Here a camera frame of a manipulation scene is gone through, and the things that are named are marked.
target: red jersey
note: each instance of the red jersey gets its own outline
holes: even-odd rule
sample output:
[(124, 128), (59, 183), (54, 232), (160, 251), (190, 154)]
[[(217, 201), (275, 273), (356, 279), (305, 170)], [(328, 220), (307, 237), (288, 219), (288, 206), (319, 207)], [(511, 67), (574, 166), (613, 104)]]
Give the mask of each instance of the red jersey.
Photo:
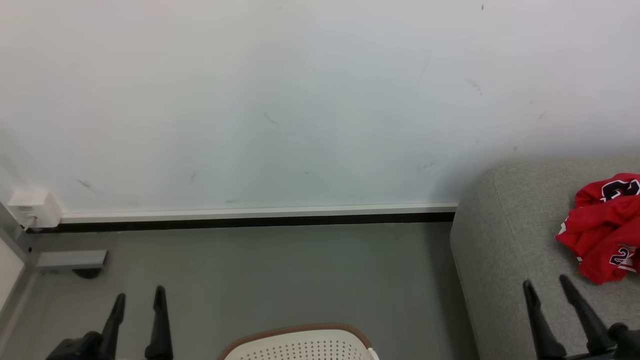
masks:
[(618, 174), (591, 183), (575, 196), (576, 209), (556, 239), (580, 261), (579, 270), (596, 284), (619, 281), (640, 270), (640, 174)]

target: power outlet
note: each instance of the power outlet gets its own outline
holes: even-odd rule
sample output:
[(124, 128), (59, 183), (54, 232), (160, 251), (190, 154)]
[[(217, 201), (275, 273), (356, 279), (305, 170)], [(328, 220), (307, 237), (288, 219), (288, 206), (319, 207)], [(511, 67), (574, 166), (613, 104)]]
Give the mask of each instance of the power outlet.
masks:
[(62, 217), (62, 209), (46, 190), (17, 191), (7, 203), (7, 209), (22, 226), (27, 226), (29, 219), (35, 217), (32, 227), (56, 227)]

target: white chair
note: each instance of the white chair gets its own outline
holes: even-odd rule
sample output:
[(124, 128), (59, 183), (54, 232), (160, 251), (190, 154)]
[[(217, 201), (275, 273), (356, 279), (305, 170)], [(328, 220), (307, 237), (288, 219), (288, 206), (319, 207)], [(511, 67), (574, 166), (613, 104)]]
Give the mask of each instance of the white chair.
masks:
[(327, 323), (302, 325), (247, 336), (218, 360), (380, 360), (356, 328)]

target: gray sofa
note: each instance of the gray sofa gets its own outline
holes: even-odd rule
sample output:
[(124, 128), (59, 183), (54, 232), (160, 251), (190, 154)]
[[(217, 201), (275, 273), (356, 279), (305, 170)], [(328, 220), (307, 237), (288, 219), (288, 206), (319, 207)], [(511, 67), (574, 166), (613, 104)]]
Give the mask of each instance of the gray sofa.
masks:
[(640, 173), (640, 157), (521, 161), (489, 170), (464, 196), (451, 249), (481, 359), (536, 358), (522, 293), (526, 279), (569, 355), (585, 353), (586, 338), (560, 274), (569, 275), (606, 326), (625, 322), (640, 329), (640, 275), (594, 285), (554, 239), (575, 193), (619, 172)]

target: caster wheel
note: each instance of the caster wheel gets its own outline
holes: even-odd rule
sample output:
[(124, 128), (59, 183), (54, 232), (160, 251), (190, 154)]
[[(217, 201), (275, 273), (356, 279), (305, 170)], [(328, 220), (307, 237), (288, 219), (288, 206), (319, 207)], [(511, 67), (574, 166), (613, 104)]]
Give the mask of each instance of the caster wheel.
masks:
[(96, 269), (73, 269), (73, 272), (76, 273), (76, 275), (82, 277), (83, 279), (95, 279), (100, 272), (102, 271), (101, 268), (96, 268)]

